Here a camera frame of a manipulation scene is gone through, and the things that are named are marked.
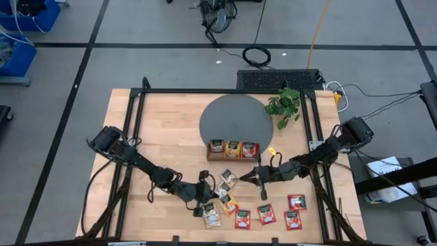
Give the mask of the black floor fan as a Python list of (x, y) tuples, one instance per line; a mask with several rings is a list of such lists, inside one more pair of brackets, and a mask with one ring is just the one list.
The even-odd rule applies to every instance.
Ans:
[(202, 23), (206, 28), (206, 38), (211, 41), (214, 47), (219, 44), (214, 35), (223, 33), (238, 14), (234, 0), (200, 0), (199, 2)]

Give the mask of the yellow mango tea packet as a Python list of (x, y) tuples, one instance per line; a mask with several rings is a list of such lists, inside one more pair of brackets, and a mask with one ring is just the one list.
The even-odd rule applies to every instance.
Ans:
[(224, 195), (220, 199), (220, 205), (226, 215), (231, 215), (232, 213), (236, 212), (239, 208), (237, 201), (231, 195)]
[(227, 158), (240, 158), (241, 143), (239, 141), (227, 141), (225, 143), (225, 156)]

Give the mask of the round grey woven placemat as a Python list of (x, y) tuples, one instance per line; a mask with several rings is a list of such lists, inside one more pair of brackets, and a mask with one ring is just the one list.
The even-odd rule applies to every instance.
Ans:
[(245, 94), (226, 94), (209, 103), (199, 121), (202, 141), (255, 142), (259, 151), (266, 150), (272, 140), (274, 126), (264, 104)]

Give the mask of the blue storage bin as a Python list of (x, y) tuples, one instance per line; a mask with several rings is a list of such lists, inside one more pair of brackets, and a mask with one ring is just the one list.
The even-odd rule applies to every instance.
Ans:
[(25, 76), (36, 53), (24, 35), (0, 33), (0, 76)]
[(49, 32), (61, 8), (55, 0), (0, 0), (0, 26), (8, 31)]

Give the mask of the red strawberry tea packet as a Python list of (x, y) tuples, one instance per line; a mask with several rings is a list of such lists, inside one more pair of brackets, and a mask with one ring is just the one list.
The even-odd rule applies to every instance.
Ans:
[(288, 210), (284, 212), (285, 224), (287, 230), (301, 230), (302, 222), (298, 210)]
[(287, 201), (288, 201), (290, 210), (306, 210), (307, 209), (306, 199), (305, 199), (305, 196), (303, 194), (288, 195)]
[(255, 142), (244, 142), (242, 144), (242, 158), (254, 158), (258, 155), (259, 144)]
[(264, 226), (277, 221), (272, 204), (264, 204), (257, 208), (260, 223)]
[(251, 228), (251, 211), (238, 209), (236, 211), (235, 229), (249, 230)]

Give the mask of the black perforated computer case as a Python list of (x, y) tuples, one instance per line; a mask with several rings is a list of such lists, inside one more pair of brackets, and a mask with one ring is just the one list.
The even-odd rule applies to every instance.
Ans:
[(239, 70), (238, 90), (323, 90), (324, 77), (318, 69)]

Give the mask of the wooden tea organizer box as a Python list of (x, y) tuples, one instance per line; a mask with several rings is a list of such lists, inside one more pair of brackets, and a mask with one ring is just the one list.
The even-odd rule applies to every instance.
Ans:
[(225, 149), (224, 152), (211, 152), (209, 149), (209, 143), (208, 143), (208, 147), (207, 147), (207, 160), (208, 161), (240, 161), (240, 162), (254, 162), (255, 161), (255, 157), (254, 158), (242, 158), (242, 144), (244, 143), (244, 141), (240, 141), (241, 143), (241, 155), (240, 158), (227, 158), (225, 156)]

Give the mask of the green potted plant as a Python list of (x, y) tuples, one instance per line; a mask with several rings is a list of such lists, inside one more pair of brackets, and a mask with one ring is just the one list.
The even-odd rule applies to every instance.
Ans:
[(300, 92), (284, 87), (279, 90), (279, 95), (268, 99), (268, 104), (264, 107), (268, 115), (277, 116), (277, 128), (283, 130), (289, 123), (295, 122), (300, 118)]

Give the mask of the black floor object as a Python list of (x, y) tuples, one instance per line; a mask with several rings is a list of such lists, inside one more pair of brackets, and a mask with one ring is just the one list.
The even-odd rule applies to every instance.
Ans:
[(9, 122), (14, 119), (11, 113), (11, 107), (6, 105), (0, 105), (0, 123)]

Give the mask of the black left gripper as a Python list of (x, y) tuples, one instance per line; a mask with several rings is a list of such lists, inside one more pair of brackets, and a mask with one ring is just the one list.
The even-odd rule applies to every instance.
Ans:
[(220, 192), (218, 190), (211, 189), (210, 184), (207, 182), (207, 178), (214, 178), (208, 170), (200, 171), (199, 182), (195, 185), (194, 200), (197, 201), (196, 207), (187, 209), (193, 212), (194, 217), (201, 217), (203, 215), (202, 204), (207, 203), (209, 200), (218, 200)]

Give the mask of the black side cart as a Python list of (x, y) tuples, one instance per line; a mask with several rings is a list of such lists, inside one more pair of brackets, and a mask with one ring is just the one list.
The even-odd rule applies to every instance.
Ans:
[[(367, 238), (385, 245), (437, 245), (437, 157), (417, 164), (410, 158), (396, 158), (403, 169), (372, 178), (367, 163), (382, 159), (349, 158)], [(409, 182), (416, 187), (416, 195), (399, 187)], [(408, 197), (383, 204), (364, 200), (365, 193), (389, 187), (398, 188)]]

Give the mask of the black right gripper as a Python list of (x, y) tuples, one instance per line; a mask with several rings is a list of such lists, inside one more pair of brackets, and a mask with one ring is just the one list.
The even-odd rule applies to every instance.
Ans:
[(265, 184), (268, 182), (279, 181), (279, 168), (274, 167), (272, 164), (272, 161), (276, 155), (279, 155), (279, 165), (281, 165), (283, 158), (283, 155), (281, 153), (273, 154), (270, 158), (269, 165), (262, 165), (261, 154), (258, 154), (256, 156), (256, 171), (252, 170), (249, 173), (240, 177), (240, 181), (252, 183), (260, 188), (262, 201), (266, 201), (268, 199)]

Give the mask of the black metal table frame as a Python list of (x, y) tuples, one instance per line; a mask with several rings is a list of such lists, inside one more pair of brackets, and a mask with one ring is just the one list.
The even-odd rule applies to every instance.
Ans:
[[(108, 103), (104, 124), (127, 128), (129, 134), (141, 138), (139, 152), (154, 164), (181, 172), (183, 178), (194, 182), (201, 170), (218, 176), (223, 169), (245, 174), (249, 163), (216, 162), (206, 159), (206, 145), (199, 133), (200, 116), (206, 106), (220, 96), (224, 89), (148, 89), (139, 100), (140, 89), (114, 89)], [(221, 215), (221, 226), (206, 229), (203, 219), (194, 217), (189, 204), (179, 198), (156, 191), (154, 201), (147, 200), (150, 179), (139, 170), (129, 173), (128, 194), (115, 207), (108, 220), (109, 229), (100, 237), (121, 241), (167, 243), (173, 236), (180, 243), (226, 242), (230, 244), (280, 243), (320, 244), (335, 240), (334, 220), (320, 200), (308, 178), (268, 185), (268, 202), (272, 204), (277, 221), (262, 225), (257, 214), (261, 204), (259, 189), (249, 183), (238, 184), (232, 190), (238, 205), (251, 211), (251, 228), (235, 229), (234, 216)], [(288, 195), (303, 194), (307, 209), (299, 210), (301, 230), (287, 230), (284, 212), (290, 210)]]

